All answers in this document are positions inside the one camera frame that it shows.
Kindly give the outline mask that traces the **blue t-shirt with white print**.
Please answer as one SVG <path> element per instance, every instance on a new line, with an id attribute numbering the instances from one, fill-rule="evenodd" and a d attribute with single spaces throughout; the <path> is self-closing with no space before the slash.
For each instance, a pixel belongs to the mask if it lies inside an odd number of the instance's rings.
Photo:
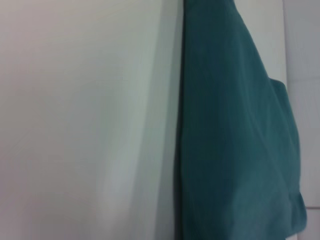
<path id="1" fill-rule="evenodd" d="M 234 0 L 184 0 L 183 240 L 287 240 L 307 224 L 298 129 Z"/>

